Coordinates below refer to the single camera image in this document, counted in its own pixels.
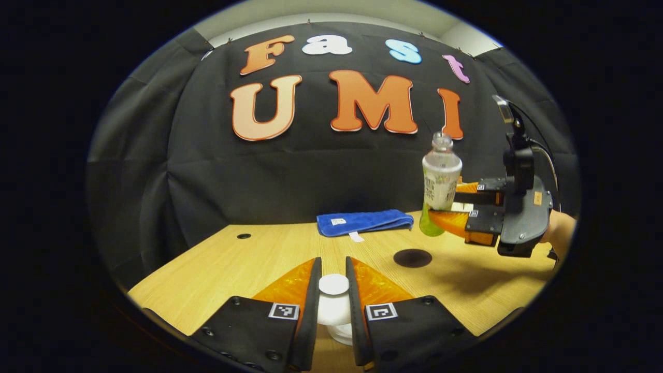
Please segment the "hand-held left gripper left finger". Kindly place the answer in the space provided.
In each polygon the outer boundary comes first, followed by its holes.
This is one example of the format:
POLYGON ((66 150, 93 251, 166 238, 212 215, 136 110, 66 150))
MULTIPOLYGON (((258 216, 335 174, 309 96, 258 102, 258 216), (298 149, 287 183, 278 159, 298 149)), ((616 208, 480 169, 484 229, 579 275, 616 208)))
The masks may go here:
POLYGON ((251 298, 230 297, 190 340, 241 371, 310 371, 321 274, 315 257, 251 298))

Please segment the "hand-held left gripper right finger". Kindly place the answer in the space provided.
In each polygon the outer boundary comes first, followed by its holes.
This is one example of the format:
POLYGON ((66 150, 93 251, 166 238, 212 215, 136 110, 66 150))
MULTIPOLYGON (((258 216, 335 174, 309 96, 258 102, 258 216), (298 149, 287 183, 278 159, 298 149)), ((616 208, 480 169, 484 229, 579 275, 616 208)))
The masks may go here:
POLYGON ((354 359, 365 370, 427 370, 478 342, 433 295, 415 297, 376 269, 345 260, 354 359))

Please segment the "white teacup lid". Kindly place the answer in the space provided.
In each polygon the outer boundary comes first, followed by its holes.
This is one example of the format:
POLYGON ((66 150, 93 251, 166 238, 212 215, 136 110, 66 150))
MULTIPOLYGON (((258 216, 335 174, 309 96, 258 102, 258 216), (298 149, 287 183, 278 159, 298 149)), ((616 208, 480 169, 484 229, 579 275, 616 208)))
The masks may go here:
POLYGON ((322 276, 318 281, 317 322, 325 326, 351 323, 350 281, 341 274, 322 276))

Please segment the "green label water bottle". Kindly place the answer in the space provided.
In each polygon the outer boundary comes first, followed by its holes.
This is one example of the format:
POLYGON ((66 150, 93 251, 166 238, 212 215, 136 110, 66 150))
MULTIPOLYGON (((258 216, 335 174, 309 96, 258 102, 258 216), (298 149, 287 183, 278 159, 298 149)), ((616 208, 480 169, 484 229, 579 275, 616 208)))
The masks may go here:
POLYGON ((454 153, 450 135, 435 132, 431 146, 431 151, 422 158, 424 194, 419 228, 426 236, 436 237, 444 230, 433 223, 428 212, 451 210, 463 163, 454 153))

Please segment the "dark brown round coaster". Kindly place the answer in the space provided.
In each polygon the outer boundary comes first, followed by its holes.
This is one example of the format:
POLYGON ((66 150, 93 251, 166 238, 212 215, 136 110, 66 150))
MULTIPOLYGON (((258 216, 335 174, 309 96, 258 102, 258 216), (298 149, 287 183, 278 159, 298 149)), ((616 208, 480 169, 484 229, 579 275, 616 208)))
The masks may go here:
POLYGON ((402 267, 421 268, 431 263, 433 255, 426 250, 411 248, 396 252, 393 260, 402 267))

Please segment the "blue towel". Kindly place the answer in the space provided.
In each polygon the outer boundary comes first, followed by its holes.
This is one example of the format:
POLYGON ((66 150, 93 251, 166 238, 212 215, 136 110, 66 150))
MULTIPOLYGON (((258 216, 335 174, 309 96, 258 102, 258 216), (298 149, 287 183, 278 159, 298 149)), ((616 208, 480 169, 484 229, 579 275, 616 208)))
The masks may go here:
POLYGON ((322 214, 316 218, 318 233, 324 237, 350 236, 353 233, 412 229, 414 218, 400 210, 322 214))

